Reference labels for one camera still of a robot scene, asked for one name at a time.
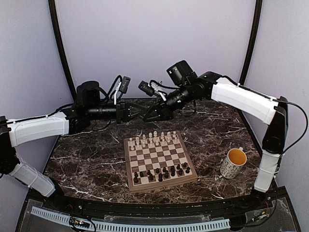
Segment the chessboard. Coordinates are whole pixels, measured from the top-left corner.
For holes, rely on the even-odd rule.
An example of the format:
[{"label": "chessboard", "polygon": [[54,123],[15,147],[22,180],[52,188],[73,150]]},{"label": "chessboard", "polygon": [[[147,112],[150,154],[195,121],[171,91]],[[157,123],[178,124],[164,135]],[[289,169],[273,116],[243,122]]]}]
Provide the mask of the chessboard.
[{"label": "chessboard", "polygon": [[131,192],[142,192],[197,180],[179,131],[124,139]]}]

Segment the dark marble surface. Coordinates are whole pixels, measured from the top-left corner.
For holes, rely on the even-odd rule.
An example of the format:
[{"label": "dark marble surface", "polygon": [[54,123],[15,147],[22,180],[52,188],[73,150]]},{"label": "dark marble surface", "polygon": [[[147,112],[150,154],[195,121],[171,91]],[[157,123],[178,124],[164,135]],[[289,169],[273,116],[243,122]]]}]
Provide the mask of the dark marble surface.
[{"label": "dark marble surface", "polygon": [[[132,100],[149,105],[150,100]],[[190,107],[184,109],[189,113]],[[260,157],[236,109],[215,101],[198,101],[197,113],[173,120],[128,123],[104,128],[93,122],[88,130],[59,139],[45,174],[59,182],[72,197],[117,203],[191,203],[250,194]],[[180,131],[195,166],[198,181],[143,193],[127,186],[123,139],[158,131]],[[228,180],[220,164],[231,148],[243,147],[248,161],[241,173]]]}]

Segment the white wall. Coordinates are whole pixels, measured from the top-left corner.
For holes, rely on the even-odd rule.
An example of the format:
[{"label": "white wall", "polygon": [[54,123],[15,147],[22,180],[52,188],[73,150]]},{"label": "white wall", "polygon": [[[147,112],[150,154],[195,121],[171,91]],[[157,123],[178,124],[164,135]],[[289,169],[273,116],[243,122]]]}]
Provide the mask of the white wall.
[{"label": "white wall", "polygon": [[[309,113],[309,1],[263,1],[256,47],[246,86],[272,96],[285,96]],[[266,126],[247,116],[259,141]],[[304,130],[305,119],[289,107],[287,145]],[[309,231],[308,135],[284,157],[277,182],[285,185],[302,231]]]},{"label": "white wall", "polygon": [[172,85],[166,69],[187,60],[206,71],[240,77],[254,0],[58,0],[62,38],[76,85],[98,80],[108,90],[132,78],[126,97],[146,97],[141,80]]},{"label": "white wall", "polygon": [[[0,115],[43,115],[70,103],[47,0],[0,2]],[[42,171],[55,138],[18,147]],[[28,188],[10,176],[0,180],[0,231],[14,232]]]}]

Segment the black pole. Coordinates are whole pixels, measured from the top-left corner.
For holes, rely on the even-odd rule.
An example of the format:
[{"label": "black pole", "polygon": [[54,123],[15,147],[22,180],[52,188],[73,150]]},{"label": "black pole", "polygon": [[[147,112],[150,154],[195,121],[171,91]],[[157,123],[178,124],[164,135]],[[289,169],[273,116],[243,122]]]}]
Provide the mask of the black pole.
[{"label": "black pole", "polygon": [[250,62],[251,62],[251,58],[253,54],[254,44],[256,40],[256,35],[257,35],[257,29],[259,27],[259,22],[260,22],[262,2],[263,2],[262,0],[256,0],[256,3],[255,3],[255,10],[254,10],[252,29],[251,29],[247,54],[246,54],[245,62],[243,64],[242,72],[241,72],[240,79],[239,79],[239,83],[241,85],[245,84],[246,77],[248,74],[248,70],[249,70],[249,66],[250,66]]},{"label": "black pole", "polygon": [[62,38],[61,38],[61,33],[60,33],[60,28],[59,28],[59,22],[58,22],[58,17],[57,17],[57,11],[56,11],[56,3],[55,0],[48,0],[49,3],[49,11],[50,11],[50,16],[52,19],[53,23],[53,28],[54,28],[54,34],[55,34],[55,39],[58,47],[58,52],[59,56],[61,59],[62,67],[64,74],[66,76],[66,80],[69,85],[69,89],[72,95],[73,100],[76,99],[76,88],[73,83],[73,79],[70,73],[66,53],[64,51],[63,43],[62,43]]}]

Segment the patterned mug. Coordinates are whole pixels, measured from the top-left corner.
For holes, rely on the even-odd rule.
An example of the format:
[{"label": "patterned mug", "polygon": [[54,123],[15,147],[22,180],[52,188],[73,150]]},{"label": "patterned mug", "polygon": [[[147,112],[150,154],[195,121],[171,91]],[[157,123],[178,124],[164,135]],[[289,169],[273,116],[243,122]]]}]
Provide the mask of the patterned mug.
[{"label": "patterned mug", "polygon": [[228,151],[227,156],[220,167],[222,176],[227,179],[233,179],[240,173],[242,167],[247,162],[247,156],[242,151],[243,148],[233,148]]}]

